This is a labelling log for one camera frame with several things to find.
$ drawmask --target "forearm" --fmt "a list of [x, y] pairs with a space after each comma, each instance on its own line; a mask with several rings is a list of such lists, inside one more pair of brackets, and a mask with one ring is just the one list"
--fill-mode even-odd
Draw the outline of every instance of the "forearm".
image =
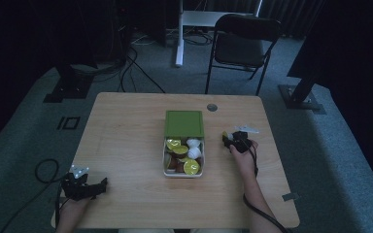
[[72, 233], [85, 213], [90, 197], [80, 201], [69, 200], [60, 210], [59, 223], [55, 233]]
[[[265, 201], [265, 198], [262, 195], [259, 184], [255, 176], [244, 178], [244, 193], [248, 202], [256, 207], [257, 209], [263, 211], [267, 215], [275, 218], [271, 209]], [[263, 232], [281, 232], [281, 230], [270, 222], [265, 217], [255, 213], [249, 209], [249, 218], [250, 218], [250, 231], [252, 233]]]

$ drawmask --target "black cable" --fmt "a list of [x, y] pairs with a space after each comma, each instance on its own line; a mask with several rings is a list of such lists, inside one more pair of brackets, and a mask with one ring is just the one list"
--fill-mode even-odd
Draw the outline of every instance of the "black cable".
[[71, 198], [66, 199], [64, 202], [62, 202], [62, 205], [60, 205], [59, 209], [62, 209], [62, 207], [69, 201]]
[[114, 77], [119, 76], [121, 71], [122, 71], [122, 69], [119, 69], [116, 73], [114, 73], [113, 75], [111, 75], [111, 77], [108, 77], [108, 78], [106, 78], [105, 80], [94, 80], [94, 81], [92, 81], [92, 82], [93, 82], [93, 83], [102, 83], [102, 82], [105, 82], [105, 81], [111, 80], [111, 79], [113, 79]]
[[60, 218], [60, 208], [59, 208], [59, 198], [60, 198], [60, 193], [62, 191], [62, 182], [59, 183], [58, 185], [58, 191], [56, 192], [56, 199], [55, 199], [55, 227], [57, 227], [59, 223], [59, 218]]
[[[187, 37], [192, 37], [192, 36], [203, 37], [205, 39], [205, 42], [196, 42], [196, 41], [193, 41], [187, 38]], [[209, 46], [213, 43], [213, 38], [212, 36], [208, 34], [195, 33], [195, 34], [185, 35], [184, 41], [188, 44], [195, 45], [195, 46]]]
[[132, 69], [129, 71], [129, 78], [131, 79], [131, 82], [132, 82], [132, 85], [134, 86], [134, 91], [136, 91], [136, 85], [135, 85], [135, 82], [134, 82], [134, 78], [132, 76]]
[[244, 199], [245, 205], [247, 205], [248, 208], [250, 208], [255, 213], [259, 214], [260, 216], [263, 216], [265, 219], [269, 220], [271, 223], [276, 225], [281, 230], [281, 232], [288, 233], [287, 230], [285, 229], [285, 227], [279, 221], [277, 221], [275, 218], [269, 216], [268, 214], [266, 214], [262, 210], [258, 209], [257, 207], [251, 205], [251, 203], [247, 200], [247, 197], [245, 196], [245, 194], [243, 195], [243, 199]]
[[119, 92], [119, 89], [120, 89], [120, 88], [122, 88], [122, 91], [123, 91], [123, 92], [126, 92], [126, 91], [125, 91], [125, 88], [123, 87], [123, 78], [125, 77], [125, 74], [126, 74], [126, 72], [129, 70], [129, 68], [131, 68], [131, 66], [134, 64], [134, 60], [136, 60], [136, 59], [138, 58], [138, 53], [137, 53], [136, 50], [135, 50], [135, 57], [134, 57], [134, 59], [131, 59], [131, 58], [129, 57], [129, 55], [126, 56], [126, 57], [128, 57], [132, 62], [128, 64], [128, 66], [126, 67], [126, 69], [123, 71], [123, 74], [120, 76], [120, 79], [119, 79], [119, 86], [118, 86], [117, 92]]
[[94, 71], [84, 71], [77, 68], [73, 68], [75, 73], [81, 76], [98, 76], [98, 75], [105, 75], [105, 74], [114, 74], [117, 70], [119, 70], [123, 66], [123, 61], [116, 60], [114, 64], [111, 66], [97, 69]]
[[[135, 52], [135, 58], [134, 59], [132, 59], [131, 57], [129, 57], [129, 56], [127, 56], [128, 57], [128, 59], [131, 61], [131, 64], [130, 64], [130, 66], [132, 66], [133, 64], [135, 64], [137, 67], [138, 67], [138, 69], [140, 69], [141, 70], [141, 72], [151, 81], [151, 82], [153, 82], [161, 91], [162, 91], [162, 93], [165, 93], [165, 91], [162, 89], [162, 87], [158, 84], [158, 83], [156, 83], [156, 81], [154, 81], [148, 74], [147, 74], [147, 72], [145, 72], [144, 71], [144, 69], [142, 69], [141, 68], [141, 66], [139, 66], [138, 65], [138, 63], [136, 63], [136, 58], [138, 57], [138, 52], [135, 50], [135, 49], [133, 49], [132, 47], [130, 47], [134, 52]], [[124, 74], [122, 75], [122, 77], [121, 77], [121, 79], [120, 79], [120, 85], [121, 85], [121, 87], [122, 87], [122, 90], [124, 91], [124, 89], [123, 89], [123, 82], [122, 82], [122, 80], [123, 80], [123, 76], [124, 76]]]
[[[256, 166], [256, 150], [255, 150], [255, 147], [253, 144], [251, 144], [251, 146], [254, 148], [255, 150], [255, 154], [251, 151], [250, 147], [245, 143], [245, 140], [240, 138], [239, 139], [248, 149], [248, 151], [250, 152], [251, 156], [253, 157], [253, 160], [254, 160], [254, 168], [255, 168], [255, 175], [257, 174], [257, 166]], [[273, 223], [274, 225], [276, 225], [282, 232], [284, 233], [288, 233], [287, 230], [285, 229], [285, 227], [279, 222], [277, 221], [275, 218], [269, 216], [267, 213], [263, 212], [262, 210], [258, 209], [257, 207], [251, 205], [251, 203], [247, 200], [247, 197], [245, 196], [245, 193], [243, 195], [243, 199], [244, 199], [244, 203], [245, 205], [247, 205], [247, 207], [249, 207], [252, 211], [254, 211], [255, 213], [259, 214], [260, 216], [263, 216], [264, 218], [266, 218], [267, 220], [269, 220], [271, 223]]]
[[[52, 177], [48, 180], [48, 181], [44, 181], [42, 180], [39, 175], [38, 175], [38, 170], [39, 168], [41, 167], [42, 164], [46, 163], [46, 162], [53, 162], [55, 164], [55, 172], [53, 173]], [[59, 170], [59, 163], [55, 160], [55, 159], [52, 159], [52, 158], [48, 158], [48, 159], [44, 159], [42, 160], [41, 162], [39, 162], [36, 167], [35, 167], [35, 178], [41, 182], [41, 183], [45, 183], [46, 185], [44, 186], [44, 188], [41, 189], [41, 191], [39, 191], [34, 197], [32, 197], [28, 202], [26, 202], [21, 208], [19, 208], [13, 215], [12, 217], [7, 221], [7, 223], [5, 224], [5, 226], [2, 228], [1, 230], [1, 233], [5, 232], [5, 230], [8, 228], [8, 226], [12, 223], [12, 221], [29, 205], [31, 204], [33, 201], [35, 201], [52, 183], [56, 183], [56, 182], [59, 182], [60, 180], [62, 180], [63, 177], [61, 178], [58, 178], [56, 179], [56, 176], [58, 174], [58, 170]]]

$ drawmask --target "green lid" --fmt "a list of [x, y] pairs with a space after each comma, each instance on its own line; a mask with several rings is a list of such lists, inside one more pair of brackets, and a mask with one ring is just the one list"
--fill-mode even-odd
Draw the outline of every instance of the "green lid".
[[166, 111], [165, 137], [204, 137], [201, 111]]

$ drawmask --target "human hand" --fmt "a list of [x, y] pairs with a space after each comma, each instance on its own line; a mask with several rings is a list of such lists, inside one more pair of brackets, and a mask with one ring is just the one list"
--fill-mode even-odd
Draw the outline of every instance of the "human hand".
[[[258, 143], [254, 140], [251, 140], [252, 146], [250, 147], [251, 152], [253, 155], [256, 155], [256, 148], [258, 147]], [[235, 161], [238, 166], [238, 170], [241, 174], [241, 177], [246, 180], [249, 178], [254, 178], [255, 172], [255, 163], [253, 156], [251, 155], [250, 151], [247, 150], [243, 153], [239, 152], [233, 145], [229, 146], [229, 150], [231, 151], [232, 155], [235, 158]]]

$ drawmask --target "gray carpet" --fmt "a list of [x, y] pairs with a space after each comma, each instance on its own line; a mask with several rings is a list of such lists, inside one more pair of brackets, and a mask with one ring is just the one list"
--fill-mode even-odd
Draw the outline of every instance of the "gray carpet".
[[[176, 68], [175, 45], [172, 40], [167, 47], [140, 40], [133, 45], [137, 51], [136, 62], [167, 93], [203, 94], [210, 47], [186, 44], [184, 65]], [[281, 97], [279, 84], [299, 82], [299, 79], [288, 78], [287, 72], [301, 45], [302, 41], [279, 40], [259, 94], [291, 191], [300, 195], [295, 205], [301, 223], [291, 230], [373, 232], [373, 173], [329, 91], [318, 85], [312, 91], [326, 115], [287, 109]], [[134, 58], [135, 53], [131, 51], [129, 55]], [[85, 66], [75, 67], [90, 70]], [[54, 69], [31, 88], [0, 134], [0, 230], [46, 186], [34, 174], [40, 161], [54, 158], [59, 162], [58, 174], [68, 171], [97, 93], [117, 91], [122, 73], [121, 70], [118, 74], [96, 76], [86, 99], [64, 99], [62, 103], [43, 103], [59, 78]], [[247, 80], [248, 76], [216, 69], [209, 93], [254, 95], [259, 74], [252, 81]], [[127, 92], [160, 92], [135, 66], [126, 72], [123, 86]], [[75, 130], [58, 129], [63, 117], [80, 117], [81, 120]], [[53, 172], [54, 165], [46, 163], [38, 174], [49, 180]], [[50, 221], [56, 190], [55, 183], [49, 185], [14, 218], [5, 232], [53, 232]]]

